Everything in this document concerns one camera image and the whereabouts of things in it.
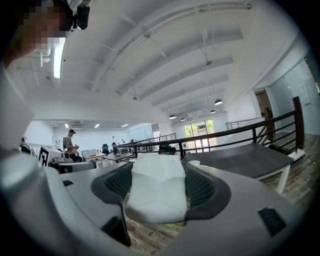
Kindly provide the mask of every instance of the black office chair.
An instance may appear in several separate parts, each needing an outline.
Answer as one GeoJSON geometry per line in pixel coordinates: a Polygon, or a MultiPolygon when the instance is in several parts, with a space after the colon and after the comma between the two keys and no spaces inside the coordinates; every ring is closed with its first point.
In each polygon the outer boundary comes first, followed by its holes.
{"type": "Polygon", "coordinates": [[[103,154],[106,154],[106,155],[109,155],[109,146],[107,144],[103,144],[102,145],[102,153],[103,154]]]}
{"type": "Polygon", "coordinates": [[[176,154],[176,148],[171,147],[169,143],[167,144],[162,144],[159,146],[159,151],[158,154],[160,155],[172,155],[174,156],[176,154]]]}

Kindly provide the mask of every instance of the ceiling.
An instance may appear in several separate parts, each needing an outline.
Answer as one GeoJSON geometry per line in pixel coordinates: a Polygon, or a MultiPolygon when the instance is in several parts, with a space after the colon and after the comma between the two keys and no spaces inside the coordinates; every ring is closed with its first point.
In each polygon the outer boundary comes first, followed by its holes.
{"type": "Polygon", "coordinates": [[[68,129],[103,129],[103,130],[117,130],[117,129],[128,129],[134,125],[137,125],[137,122],[132,121],[116,121],[116,120],[50,120],[49,124],[56,129],[64,128],[67,130],[65,124],[68,124],[68,129]]]}
{"type": "MultiPolygon", "coordinates": [[[[73,0],[71,6],[80,2],[73,0]]],[[[185,117],[209,112],[217,99],[226,98],[230,75],[253,25],[256,1],[87,2],[88,27],[68,33],[61,79],[53,77],[54,43],[44,45],[42,52],[51,52],[42,67],[40,49],[18,60],[26,93],[54,90],[61,95],[113,97],[119,103],[137,101],[157,108],[166,117],[185,117]]],[[[215,110],[225,111],[223,104],[215,110]]],[[[123,123],[114,122],[110,127],[123,123]]]]}

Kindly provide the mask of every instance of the handrail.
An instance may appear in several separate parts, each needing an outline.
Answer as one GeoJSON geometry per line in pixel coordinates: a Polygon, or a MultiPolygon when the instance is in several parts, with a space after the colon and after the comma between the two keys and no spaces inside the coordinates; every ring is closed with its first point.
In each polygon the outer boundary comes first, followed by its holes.
{"type": "Polygon", "coordinates": [[[267,136],[269,134],[273,134],[276,131],[282,130],[285,127],[291,126],[293,124],[295,124],[295,131],[291,132],[290,134],[287,134],[281,138],[277,138],[275,140],[271,140],[270,142],[268,142],[267,144],[273,143],[275,141],[278,141],[280,139],[283,139],[284,137],[287,137],[291,134],[293,134],[295,132],[295,139],[292,140],[291,142],[295,141],[295,147],[294,149],[297,151],[298,149],[303,149],[304,148],[304,123],[303,123],[303,115],[302,115],[302,108],[301,108],[301,104],[300,104],[300,100],[299,97],[294,97],[293,98],[293,105],[294,105],[294,110],[291,112],[288,112],[286,114],[283,114],[281,116],[278,117],[274,117],[274,118],[270,118],[261,122],[257,122],[257,123],[253,123],[250,125],[246,125],[246,126],[242,126],[236,129],[232,129],[232,130],[226,130],[226,131],[221,131],[221,132],[216,132],[216,133],[211,133],[211,134],[205,134],[205,135],[200,135],[200,136],[196,136],[196,137],[189,137],[189,138],[181,138],[181,139],[172,139],[172,140],[166,140],[166,141],[157,141],[157,142],[150,142],[150,143],[143,143],[143,144],[123,144],[123,145],[118,145],[115,147],[115,150],[117,150],[117,148],[133,148],[134,149],[134,153],[135,153],[135,157],[138,157],[138,153],[150,153],[151,151],[148,151],[148,147],[151,146],[160,146],[160,145],[170,145],[170,144],[179,144],[179,150],[176,150],[177,152],[180,152],[180,156],[181,159],[184,157],[184,155],[186,154],[187,151],[195,151],[196,153],[198,153],[198,150],[203,150],[203,149],[211,149],[211,148],[216,148],[216,147],[223,147],[223,146],[228,146],[228,145],[233,145],[233,144],[238,144],[241,142],[246,142],[246,141],[253,141],[253,143],[257,143],[257,139],[261,138],[262,140],[262,145],[266,145],[265,141],[267,140],[267,136]],[[274,130],[268,130],[268,125],[270,124],[274,124],[275,122],[281,121],[283,119],[289,118],[289,117],[294,117],[294,122],[291,122],[283,127],[280,127],[278,129],[274,129],[274,130]],[[262,127],[262,126],[267,126],[267,131],[263,133],[263,130],[258,134],[256,133],[256,128],[262,127]],[[232,134],[236,134],[236,133],[242,133],[242,132],[246,132],[246,131],[252,131],[252,137],[251,138],[247,138],[244,140],[240,140],[240,141],[235,141],[235,142],[231,142],[231,143],[226,143],[226,144],[219,144],[219,145],[214,145],[214,146],[206,146],[206,147],[197,147],[197,148],[188,148],[188,149],[184,149],[183,148],[183,144],[182,143],[187,143],[187,142],[193,142],[193,141],[198,141],[198,140],[203,140],[203,139],[211,139],[211,138],[218,138],[218,137],[222,137],[222,136],[228,136],[228,135],[232,135],[232,134]],[[147,151],[140,151],[140,148],[146,148],[147,151]]]}
{"type": "MultiPolygon", "coordinates": [[[[277,121],[280,121],[282,119],[291,117],[295,114],[295,110],[283,114],[281,116],[278,117],[274,117],[265,121],[261,121],[261,122],[256,122],[250,125],[246,125],[243,127],[239,127],[236,129],[232,129],[232,130],[226,130],[226,131],[220,131],[220,132],[216,132],[216,133],[211,133],[211,134],[205,134],[205,135],[200,135],[196,137],[196,140],[202,140],[202,139],[211,139],[211,138],[217,138],[217,137],[222,137],[222,136],[226,136],[226,135],[231,135],[231,134],[237,134],[237,133],[242,133],[242,132],[246,132],[249,130],[252,130],[254,128],[258,128],[264,125],[268,125],[271,123],[275,123],[277,121]]],[[[182,143],[182,142],[191,142],[194,141],[195,137],[189,137],[189,138],[180,138],[180,139],[174,139],[174,140],[168,140],[168,141],[159,141],[159,142],[151,142],[151,143],[144,143],[143,146],[155,146],[155,145],[163,145],[163,144],[167,144],[168,142],[170,142],[170,144],[175,144],[175,143],[182,143]]],[[[127,148],[128,145],[117,145],[117,148],[127,148]]]]}
{"type": "MultiPolygon", "coordinates": [[[[176,133],[170,133],[170,134],[162,135],[162,136],[155,137],[155,138],[146,138],[146,139],[143,139],[143,140],[135,141],[134,143],[135,143],[135,144],[138,144],[138,143],[141,143],[141,142],[146,142],[146,141],[150,141],[150,140],[156,140],[156,139],[164,138],[164,137],[167,137],[167,136],[171,136],[171,137],[172,137],[172,135],[176,136],[176,133]]],[[[125,143],[125,144],[121,144],[121,146],[122,146],[122,145],[132,145],[132,144],[130,144],[130,143],[125,143]]]]}
{"type": "Polygon", "coordinates": [[[247,122],[255,119],[259,119],[261,117],[256,117],[256,118],[251,118],[251,119],[245,119],[245,120],[240,120],[240,121],[232,121],[232,122],[226,122],[226,124],[232,124],[232,123],[239,123],[239,122],[247,122]]]}

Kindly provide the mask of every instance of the railing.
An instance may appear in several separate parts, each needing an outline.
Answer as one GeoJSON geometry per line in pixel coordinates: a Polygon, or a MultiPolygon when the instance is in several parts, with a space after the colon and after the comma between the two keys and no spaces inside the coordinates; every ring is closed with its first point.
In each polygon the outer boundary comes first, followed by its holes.
{"type": "Polygon", "coordinates": [[[255,120],[255,119],[259,119],[259,118],[261,118],[261,117],[251,118],[251,119],[246,119],[246,120],[240,120],[240,121],[234,121],[234,122],[226,122],[225,123],[226,129],[227,130],[236,129],[236,128],[244,126],[247,121],[251,121],[251,120],[255,120]]]}
{"type": "MultiPolygon", "coordinates": [[[[303,115],[302,115],[302,109],[301,109],[301,104],[299,101],[299,97],[294,97],[293,98],[293,105],[294,105],[294,111],[291,111],[289,113],[283,114],[281,116],[278,117],[274,117],[265,121],[261,121],[261,122],[257,122],[254,124],[250,124],[250,125],[246,125],[243,127],[239,127],[239,128],[235,128],[232,130],[227,130],[227,131],[221,131],[221,132],[216,132],[216,133],[212,133],[212,134],[206,134],[206,135],[200,135],[196,137],[196,140],[202,140],[202,139],[210,139],[210,138],[218,138],[218,137],[222,137],[222,136],[227,136],[227,135],[231,135],[231,134],[236,134],[236,133],[242,133],[245,131],[250,131],[252,130],[252,137],[251,138],[247,138],[247,139],[243,139],[243,140],[239,140],[239,141],[235,141],[235,142],[231,142],[231,143],[226,143],[226,144],[220,144],[220,145],[214,145],[214,146],[205,146],[205,147],[198,147],[198,148],[188,148],[188,149],[183,149],[182,143],[185,142],[190,142],[190,141],[194,141],[195,137],[189,137],[189,138],[181,138],[181,139],[173,139],[173,140],[168,140],[168,141],[157,141],[157,142],[150,142],[150,143],[145,143],[143,146],[144,147],[149,147],[149,146],[159,146],[159,145],[168,145],[168,144],[179,144],[179,150],[177,150],[177,152],[180,152],[180,156],[181,158],[183,158],[186,155],[186,152],[188,151],[195,151],[197,152],[197,150],[203,150],[203,149],[212,149],[212,148],[218,148],[218,147],[224,147],[224,146],[229,146],[229,145],[233,145],[233,144],[238,144],[238,143],[243,143],[243,142],[248,142],[248,141],[252,141],[254,143],[258,143],[258,142],[262,142],[261,144],[263,146],[266,146],[268,144],[272,144],[274,142],[277,142],[293,133],[295,133],[295,138],[291,139],[290,141],[286,142],[285,144],[282,144],[278,147],[275,148],[275,150],[279,150],[282,149],[283,147],[289,145],[292,142],[295,142],[295,146],[293,148],[289,148],[287,150],[285,150],[284,153],[290,153],[292,151],[297,151],[298,149],[303,149],[304,148],[304,143],[305,143],[305,132],[304,132],[304,121],[303,121],[303,115]],[[289,117],[294,117],[294,122],[291,122],[283,127],[280,127],[278,129],[274,129],[272,131],[268,131],[263,133],[263,131],[266,128],[262,128],[262,130],[260,131],[260,133],[257,135],[256,133],[256,128],[259,127],[267,127],[270,124],[274,124],[275,122],[284,120],[286,118],[289,117]],[[278,132],[286,127],[292,126],[294,125],[295,130],[282,136],[279,137],[277,139],[265,142],[267,139],[267,135],[271,134],[271,133],[275,133],[278,132]]],[[[128,145],[119,145],[117,146],[117,148],[127,148],[128,145]]],[[[157,151],[143,151],[143,150],[138,150],[139,147],[141,147],[141,145],[139,144],[133,144],[130,145],[130,147],[133,148],[134,151],[134,156],[135,158],[138,157],[138,153],[157,153],[157,151]]]]}
{"type": "Polygon", "coordinates": [[[141,149],[152,152],[152,151],[156,150],[159,147],[159,145],[145,145],[145,144],[167,142],[167,141],[175,140],[176,138],[177,137],[176,137],[175,133],[163,135],[163,136],[155,137],[155,138],[147,138],[147,139],[135,141],[134,143],[126,143],[126,144],[118,145],[117,151],[120,153],[132,152],[134,150],[133,145],[135,145],[135,147],[137,147],[138,152],[140,152],[141,149]]]}

